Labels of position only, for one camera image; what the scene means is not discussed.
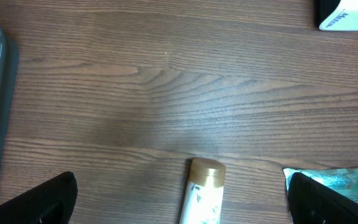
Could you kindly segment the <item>white tube with gold cap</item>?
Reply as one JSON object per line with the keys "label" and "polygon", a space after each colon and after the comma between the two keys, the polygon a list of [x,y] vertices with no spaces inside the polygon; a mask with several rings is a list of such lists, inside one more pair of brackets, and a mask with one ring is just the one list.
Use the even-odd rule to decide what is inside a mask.
{"label": "white tube with gold cap", "polygon": [[179,224],[219,224],[226,166],[218,161],[194,158]]}

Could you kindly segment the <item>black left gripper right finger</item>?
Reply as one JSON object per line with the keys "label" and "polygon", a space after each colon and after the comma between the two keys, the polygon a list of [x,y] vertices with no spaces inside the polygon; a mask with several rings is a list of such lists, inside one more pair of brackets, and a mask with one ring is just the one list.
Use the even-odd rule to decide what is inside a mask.
{"label": "black left gripper right finger", "polygon": [[288,188],[294,224],[358,224],[358,203],[297,172]]}

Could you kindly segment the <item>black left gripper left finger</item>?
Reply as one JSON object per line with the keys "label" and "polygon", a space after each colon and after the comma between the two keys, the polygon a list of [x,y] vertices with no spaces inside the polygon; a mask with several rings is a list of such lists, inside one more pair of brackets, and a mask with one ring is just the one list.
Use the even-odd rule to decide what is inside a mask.
{"label": "black left gripper left finger", "polygon": [[0,224],[68,224],[78,187],[74,173],[60,175],[0,205]]}

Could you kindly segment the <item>teal snack packet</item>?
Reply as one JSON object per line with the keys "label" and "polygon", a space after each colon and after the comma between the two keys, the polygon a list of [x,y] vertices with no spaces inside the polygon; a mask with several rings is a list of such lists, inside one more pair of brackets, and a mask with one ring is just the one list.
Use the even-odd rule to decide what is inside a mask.
{"label": "teal snack packet", "polygon": [[287,190],[293,174],[297,172],[358,203],[358,167],[328,170],[284,168]]}

